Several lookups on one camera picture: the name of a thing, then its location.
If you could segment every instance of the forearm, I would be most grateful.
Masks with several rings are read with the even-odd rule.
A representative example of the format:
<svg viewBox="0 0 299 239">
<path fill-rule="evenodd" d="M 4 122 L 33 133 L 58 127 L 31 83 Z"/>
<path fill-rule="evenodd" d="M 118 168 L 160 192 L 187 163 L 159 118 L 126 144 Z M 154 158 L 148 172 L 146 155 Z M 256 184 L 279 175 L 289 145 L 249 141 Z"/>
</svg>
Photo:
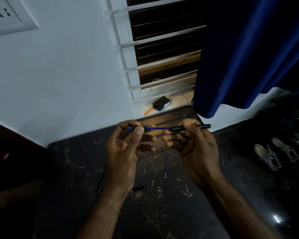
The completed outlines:
<svg viewBox="0 0 299 239">
<path fill-rule="evenodd" d="M 126 195 L 117 193 L 109 183 L 93 205 L 76 239 L 110 239 Z"/>
<path fill-rule="evenodd" d="M 232 238 L 278 238 L 224 176 L 201 189 Z"/>
</svg>

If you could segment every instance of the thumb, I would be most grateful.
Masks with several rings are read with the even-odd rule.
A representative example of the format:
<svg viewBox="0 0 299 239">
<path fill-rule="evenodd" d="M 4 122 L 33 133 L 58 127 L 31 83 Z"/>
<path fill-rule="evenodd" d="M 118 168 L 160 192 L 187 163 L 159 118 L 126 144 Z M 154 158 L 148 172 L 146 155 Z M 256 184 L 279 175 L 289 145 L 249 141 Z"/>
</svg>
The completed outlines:
<svg viewBox="0 0 299 239">
<path fill-rule="evenodd" d="M 190 123 L 184 123 L 183 126 L 186 131 L 194 138 L 195 144 L 201 144 L 202 146 L 206 146 L 208 144 L 199 127 Z"/>
<path fill-rule="evenodd" d="M 126 158 L 128 160 L 132 160 L 134 158 L 137 145 L 140 142 L 143 134 L 144 134 L 144 128 L 142 126 L 137 126 L 132 132 L 130 139 L 128 140 L 128 144 L 124 151 Z"/>
</svg>

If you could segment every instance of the blue curtain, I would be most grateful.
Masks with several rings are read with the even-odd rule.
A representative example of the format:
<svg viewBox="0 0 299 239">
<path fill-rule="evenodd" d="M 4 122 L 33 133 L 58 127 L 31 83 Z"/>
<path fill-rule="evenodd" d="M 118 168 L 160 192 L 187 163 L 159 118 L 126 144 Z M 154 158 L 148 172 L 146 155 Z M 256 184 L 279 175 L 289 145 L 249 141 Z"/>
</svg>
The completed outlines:
<svg viewBox="0 0 299 239">
<path fill-rule="evenodd" d="M 246 109 L 273 87 L 299 91 L 299 0 L 210 0 L 194 109 Z"/>
</svg>

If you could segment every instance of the window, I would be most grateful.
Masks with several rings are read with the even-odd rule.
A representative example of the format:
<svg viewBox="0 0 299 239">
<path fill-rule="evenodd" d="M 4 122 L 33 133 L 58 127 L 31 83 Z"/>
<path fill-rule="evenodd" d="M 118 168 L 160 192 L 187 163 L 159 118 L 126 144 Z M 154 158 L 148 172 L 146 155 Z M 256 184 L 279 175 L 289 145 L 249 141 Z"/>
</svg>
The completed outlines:
<svg viewBox="0 0 299 239">
<path fill-rule="evenodd" d="M 131 103 L 195 85 L 206 0 L 100 0 Z"/>
</svg>

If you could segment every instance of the hand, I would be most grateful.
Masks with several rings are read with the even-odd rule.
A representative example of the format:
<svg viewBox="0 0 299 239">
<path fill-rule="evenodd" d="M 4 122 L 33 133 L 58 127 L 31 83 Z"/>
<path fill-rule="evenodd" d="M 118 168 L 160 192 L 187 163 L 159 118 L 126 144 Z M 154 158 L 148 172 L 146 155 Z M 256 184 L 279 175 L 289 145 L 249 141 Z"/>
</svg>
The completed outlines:
<svg viewBox="0 0 299 239">
<path fill-rule="evenodd" d="M 137 127 L 133 132 L 121 137 L 122 132 L 128 126 Z M 156 150 L 151 145 L 141 144 L 138 146 L 138 144 L 140 141 L 154 142 L 155 140 L 155 136 L 144 134 L 144 128 L 138 121 L 120 122 L 105 146 L 108 157 L 107 186 L 125 195 L 130 192 L 134 185 L 137 157 L 142 152 L 155 152 Z"/>
<path fill-rule="evenodd" d="M 178 125 L 183 125 L 186 131 L 164 130 L 162 141 L 167 147 L 179 151 L 189 177 L 201 188 L 223 174 L 219 168 L 216 139 L 207 129 L 201 130 L 195 126 L 198 124 L 195 119 L 184 119 Z"/>
</svg>

